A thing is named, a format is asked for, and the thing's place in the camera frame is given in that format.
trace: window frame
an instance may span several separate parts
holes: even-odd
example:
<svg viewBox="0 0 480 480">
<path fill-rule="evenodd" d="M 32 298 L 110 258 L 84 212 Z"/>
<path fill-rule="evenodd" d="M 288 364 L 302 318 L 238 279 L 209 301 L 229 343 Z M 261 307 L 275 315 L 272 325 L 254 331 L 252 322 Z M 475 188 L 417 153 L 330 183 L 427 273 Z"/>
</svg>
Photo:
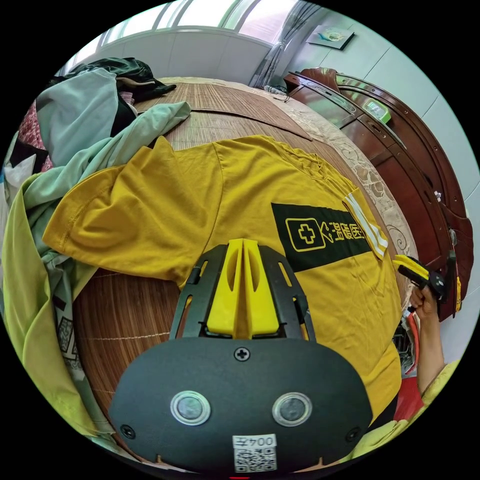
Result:
<svg viewBox="0 0 480 480">
<path fill-rule="evenodd" d="M 169 2 L 167 2 L 163 5 L 163 8 L 161 9 L 160 13 L 156 16 L 155 21 L 153 22 L 153 25 L 152 25 L 151 29 L 149 29 L 149 30 L 144 30 L 144 31 L 141 31 L 141 32 L 138 32 L 138 33 L 132 33 L 130 35 L 123 36 L 124 32 L 125 32 L 125 29 L 126 29 L 128 23 L 129 23 L 130 19 L 132 18 L 132 17 L 130 17 L 130 18 L 127 18 L 127 19 L 125 19 L 122 22 L 117 24 L 117 25 L 121 24 L 121 28 L 120 28 L 120 32 L 118 34 L 118 38 L 116 38 L 115 40 L 109 41 L 109 39 L 112 35 L 112 31 L 117 25 L 112 26 L 111 28 L 109 28 L 108 30 L 106 30 L 105 32 L 103 32 L 101 34 L 101 36 L 98 40 L 95 52 L 92 55 L 95 55 L 95 54 L 99 53 L 102 50 L 103 47 L 107 47 L 109 45 L 113 45 L 113 44 L 120 43 L 120 42 L 125 42 L 125 41 L 128 41 L 128 39 L 134 39 L 134 38 L 138 38 L 138 37 L 142 37 L 142 36 L 148 36 L 148 35 L 151 35 L 152 33 L 156 33 L 156 32 L 176 33 L 176 32 L 188 32 L 188 31 L 192 32 L 192 31 L 194 31 L 194 32 L 226 33 L 226 34 L 230 34 L 230 35 L 233 34 L 233 35 L 235 35 L 237 37 L 240 37 L 240 38 L 249 39 L 252 42 L 259 43 L 259 44 L 264 45 L 264 46 L 270 46 L 270 47 L 273 46 L 273 43 L 271 43 L 271 42 L 267 42 L 267 41 L 262 40 L 260 38 L 240 33 L 240 30 L 243 27 L 243 25 L 244 25 L 245 21 L 247 20 L 248 16 L 250 15 L 250 13 L 252 13 L 253 9 L 260 2 L 262 2 L 262 0 L 252 0 L 252 1 L 251 0 L 234 0 L 232 2 L 232 4 L 230 5 L 230 7 L 228 8 L 228 10 L 223 15 L 223 18 L 220 20 L 218 26 L 205 26 L 205 25 L 181 25 L 181 26 L 179 26 L 179 22 L 182 19 L 182 16 L 184 15 L 184 13 L 187 11 L 187 9 L 190 7 L 192 2 L 194 1 L 194 0 L 186 0 L 185 3 L 181 6 L 181 8 L 176 13 L 174 13 L 174 18 L 173 18 L 173 21 L 171 22 L 171 25 L 167 26 L 165 28 L 158 28 L 158 26 L 160 24 L 160 21 L 162 20 L 163 16 L 167 12 L 170 5 L 172 3 L 174 3 L 174 1 L 175 0 L 169 1 Z M 229 22 L 229 20 L 232 18 L 236 9 L 241 5 L 241 3 L 247 2 L 247 1 L 250 1 L 250 5 L 246 8 L 245 12 L 241 15 L 241 17 L 236 22 L 235 28 L 227 28 L 226 25 Z M 72 57 L 74 59 L 74 61 L 73 61 L 73 65 L 69 68 L 69 70 L 71 70 L 77 64 L 77 62 L 76 62 L 77 55 L 78 55 L 78 52 Z"/>
</svg>

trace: qr code sticker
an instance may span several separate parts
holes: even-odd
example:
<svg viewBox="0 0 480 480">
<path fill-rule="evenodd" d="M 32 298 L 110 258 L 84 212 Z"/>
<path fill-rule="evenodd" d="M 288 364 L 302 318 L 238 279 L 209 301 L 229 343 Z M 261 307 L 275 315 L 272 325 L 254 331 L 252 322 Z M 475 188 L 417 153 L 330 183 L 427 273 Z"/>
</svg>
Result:
<svg viewBox="0 0 480 480">
<path fill-rule="evenodd" d="M 277 454 L 275 448 L 235 448 L 235 471 L 268 472 L 277 469 Z"/>
</svg>

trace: cross icon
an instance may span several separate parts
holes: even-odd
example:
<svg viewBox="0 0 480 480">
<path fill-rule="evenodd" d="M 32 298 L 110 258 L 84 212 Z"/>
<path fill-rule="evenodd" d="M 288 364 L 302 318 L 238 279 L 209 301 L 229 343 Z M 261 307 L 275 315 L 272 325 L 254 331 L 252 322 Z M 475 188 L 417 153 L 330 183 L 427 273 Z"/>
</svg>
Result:
<svg viewBox="0 0 480 480">
<path fill-rule="evenodd" d="M 307 223 L 302 223 L 298 229 L 298 234 L 305 243 L 311 245 L 314 242 L 315 232 L 308 226 Z"/>
</svg>

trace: hand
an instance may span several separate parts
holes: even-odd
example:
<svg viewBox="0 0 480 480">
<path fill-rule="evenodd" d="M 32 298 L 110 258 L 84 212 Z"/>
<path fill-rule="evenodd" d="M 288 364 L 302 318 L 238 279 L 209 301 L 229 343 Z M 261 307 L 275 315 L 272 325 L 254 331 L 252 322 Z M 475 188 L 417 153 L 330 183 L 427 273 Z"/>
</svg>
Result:
<svg viewBox="0 0 480 480">
<path fill-rule="evenodd" d="M 410 303 L 415 308 L 421 323 L 439 321 L 437 300 L 427 286 L 423 290 L 414 288 L 410 295 Z"/>
</svg>

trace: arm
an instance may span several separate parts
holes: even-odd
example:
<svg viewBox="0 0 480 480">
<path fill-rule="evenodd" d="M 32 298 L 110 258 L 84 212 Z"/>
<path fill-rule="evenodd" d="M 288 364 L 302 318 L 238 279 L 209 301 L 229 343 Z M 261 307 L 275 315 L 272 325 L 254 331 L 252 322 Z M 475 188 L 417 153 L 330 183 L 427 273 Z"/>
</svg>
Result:
<svg viewBox="0 0 480 480">
<path fill-rule="evenodd" d="M 422 291 L 416 288 L 410 297 L 420 318 L 420 352 L 418 354 L 417 385 L 423 395 L 445 366 L 440 336 L 440 320 L 437 314 L 437 301 L 429 288 Z"/>
</svg>

